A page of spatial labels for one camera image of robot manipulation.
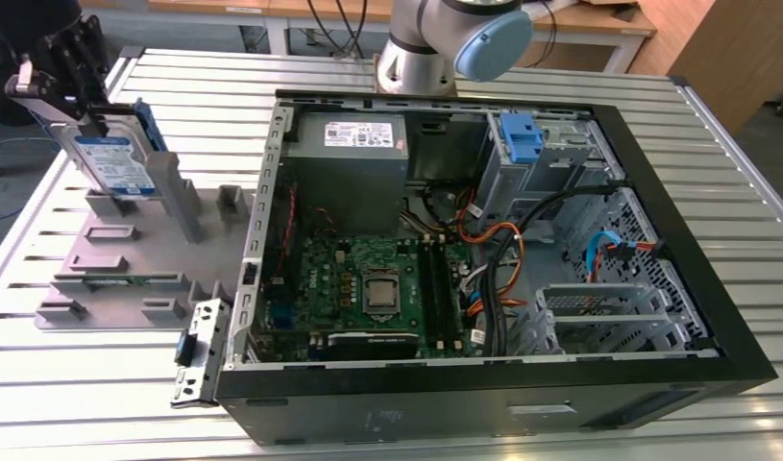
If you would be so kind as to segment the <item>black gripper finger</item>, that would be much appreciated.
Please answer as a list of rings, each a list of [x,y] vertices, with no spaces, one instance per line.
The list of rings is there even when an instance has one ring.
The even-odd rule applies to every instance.
[[[82,135],[106,137],[109,128],[98,109],[109,104],[106,78],[110,60],[101,20],[82,16],[53,39],[58,66],[57,79],[63,83],[65,99],[73,104]]]

